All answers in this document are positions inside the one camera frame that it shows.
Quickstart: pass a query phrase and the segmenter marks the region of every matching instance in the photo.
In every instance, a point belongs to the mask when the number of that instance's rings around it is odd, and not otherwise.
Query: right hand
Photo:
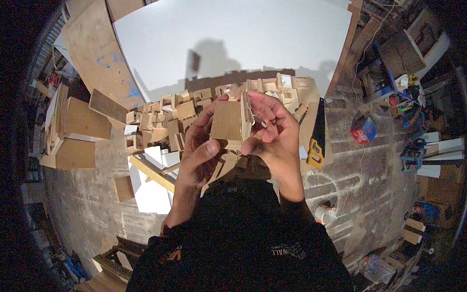
[[[261,139],[248,138],[241,145],[243,155],[261,157],[279,180],[279,191],[289,201],[304,199],[303,181],[298,154],[300,126],[279,99],[258,91],[249,91],[253,114],[266,125],[255,124],[252,135]]]

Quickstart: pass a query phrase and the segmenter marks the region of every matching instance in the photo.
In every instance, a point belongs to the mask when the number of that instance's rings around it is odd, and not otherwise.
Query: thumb
[[[188,158],[188,165],[192,168],[210,160],[220,151],[219,142],[215,139],[204,142]]]
[[[253,154],[264,160],[264,156],[267,154],[267,148],[267,143],[256,138],[249,137],[241,144],[240,151],[243,155]]]

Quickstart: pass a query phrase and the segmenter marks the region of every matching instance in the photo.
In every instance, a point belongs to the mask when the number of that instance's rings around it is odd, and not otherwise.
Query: fingernail
[[[209,155],[216,154],[218,152],[217,144],[214,141],[210,141],[207,145],[207,153]]]

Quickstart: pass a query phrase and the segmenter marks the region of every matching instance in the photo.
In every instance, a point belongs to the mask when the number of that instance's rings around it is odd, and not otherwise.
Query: concrete floor
[[[404,214],[417,193],[416,174],[401,172],[398,157],[405,134],[389,114],[359,104],[361,111],[377,113],[371,117],[378,134],[364,150],[349,134],[357,113],[353,92],[338,86],[327,97],[345,101],[345,108],[326,109],[334,163],[303,175],[305,196],[312,212],[323,200],[336,202],[338,218],[326,228],[352,271],[368,252],[400,237]],[[73,249],[91,275],[97,273],[91,258],[116,244],[115,236],[146,244],[159,234],[165,218],[140,213],[134,199],[117,203],[112,178],[129,175],[123,144],[122,134],[113,128],[110,141],[96,142],[95,169],[45,171],[56,230],[67,251]]]

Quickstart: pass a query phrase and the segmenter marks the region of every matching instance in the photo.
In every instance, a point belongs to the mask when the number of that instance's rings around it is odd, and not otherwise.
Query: yellow saw handle
[[[310,149],[308,150],[306,164],[313,165],[314,167],[321,170],[321,167],[323,167],[323,161],[324,157],[321,147],[319,147],[318,142],[312,138],[310,140]]]

